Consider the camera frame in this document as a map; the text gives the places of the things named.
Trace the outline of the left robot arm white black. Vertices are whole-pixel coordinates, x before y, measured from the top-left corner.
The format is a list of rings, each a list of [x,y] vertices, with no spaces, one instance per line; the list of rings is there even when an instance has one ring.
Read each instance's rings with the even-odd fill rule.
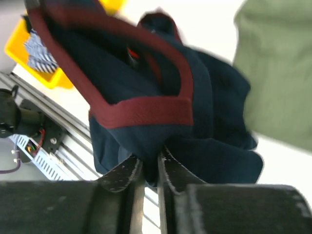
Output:
[[[19,87],[0,90],[0,137],[34,136],[43,129],[44,114],[19,107],[15,99]]]

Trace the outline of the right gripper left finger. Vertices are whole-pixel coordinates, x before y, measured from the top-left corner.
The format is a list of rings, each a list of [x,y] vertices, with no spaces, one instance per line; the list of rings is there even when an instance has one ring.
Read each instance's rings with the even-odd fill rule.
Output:
[[[143,163],[130,156],[99,183],[97,206],[99,234],[140,234],[143,218]]]

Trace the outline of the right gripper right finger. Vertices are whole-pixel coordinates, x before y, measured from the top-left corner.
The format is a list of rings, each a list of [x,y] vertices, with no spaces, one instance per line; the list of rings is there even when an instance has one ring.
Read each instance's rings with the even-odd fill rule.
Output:
[[[167,147],[159,153],[157,164],[161,233],[193,234],[187,186],[205,182],[178,162]]]

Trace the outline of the navy maroon tank top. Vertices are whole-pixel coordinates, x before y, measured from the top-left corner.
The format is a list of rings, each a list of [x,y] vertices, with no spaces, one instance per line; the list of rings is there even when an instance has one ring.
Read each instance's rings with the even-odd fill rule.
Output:
[[[34,30],[90,106],[97,172],[135,155],[155,185],[165,148],[205,182],[257,182],[263,162],[243,120],[249,83],[231,65],[185,46],[172,18],[147,13],[134,26],[96,0],[25,4]]]

